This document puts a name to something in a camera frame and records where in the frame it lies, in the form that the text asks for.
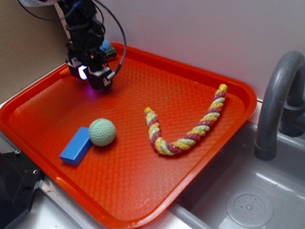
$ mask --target braided rope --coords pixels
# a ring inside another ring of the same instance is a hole
[[[157,114],[151,108],[147,107],[144,112],[146,114],[148,135],[153,147],[158,151],[158,153],[174,156],[190,149],[196,144],[196,142],[200,141],[201,137],[205,136],[206,132],[210,130],[220,117],[227,89],[228,87],[225,84],[221,84],[214,95],[213,102],[206,115],[200,120],[196,127],[188,132],[183,138],[178,139],[173,143],[167,143],[161,137]]]

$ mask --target stainless steel sink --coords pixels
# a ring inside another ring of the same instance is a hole
[[[305,145],[279,134],[276,158],[254,155],[246,123],[170,211],[192,228],[304,229]]]

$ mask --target sink drain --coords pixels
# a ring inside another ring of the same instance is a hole
[[[240,226],[259,228],[272,218],[273,206],[264,193],[242,189],[229,197],[227,211],[231,219]]]

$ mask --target green ball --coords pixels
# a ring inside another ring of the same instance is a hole
[[[113,123],[101,118],[89,126],[89,138],[96,146],[106,146],[113,142],[116,130]]]

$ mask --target red plastic tray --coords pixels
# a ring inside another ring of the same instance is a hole
[[[115,44],[117,52],[123,47]],[[118,59],[110,61],[115,69]],[[0,129],[98,222],[141,227],[162,214],[246,122],[256,95],[246,84],[129,48],[107,92],[59,73],[60,67],[8,101]],[[193,149],[162,156],[153,149],[144,109],[157,114],[167,142],[183,137],[206,114],[218,86],[228,94],[219,121]],[[92,146],[79,166],[60,154],[81,127],[111,120],[115,141]]]

